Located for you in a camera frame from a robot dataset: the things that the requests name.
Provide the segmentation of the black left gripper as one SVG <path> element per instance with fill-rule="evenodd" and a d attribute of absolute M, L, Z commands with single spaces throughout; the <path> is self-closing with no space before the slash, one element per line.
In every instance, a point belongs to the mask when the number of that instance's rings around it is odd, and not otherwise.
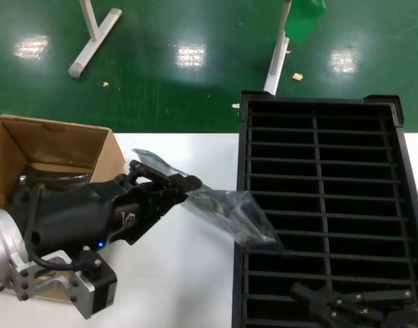
<path fill-rule="evenodd" d="M 138 183 L 138 178 L 148 182 Z M 187 199 L 181 192 L 202 185 L 196 176 L 167 176 L 132 160 L 127 175 L 43 195 L 32 228 L 34 251 L 38 255 L 57 250 L 76 254 L 85 246 L 97 250 L 119 240 L 132 245 Z"/>

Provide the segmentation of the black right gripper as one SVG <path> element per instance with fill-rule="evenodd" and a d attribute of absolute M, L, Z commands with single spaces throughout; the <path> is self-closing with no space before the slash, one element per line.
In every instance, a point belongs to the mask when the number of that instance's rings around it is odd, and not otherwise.
<path fill-rule="evenodd" d="M 409 290 L 381 290 L 341 294 L 329 287 L 312 290 L 295 283 L 290 297 L 306 307 L 321 325 L 382 325 L 418 328 L 418 305 L 409 303 Z"/>

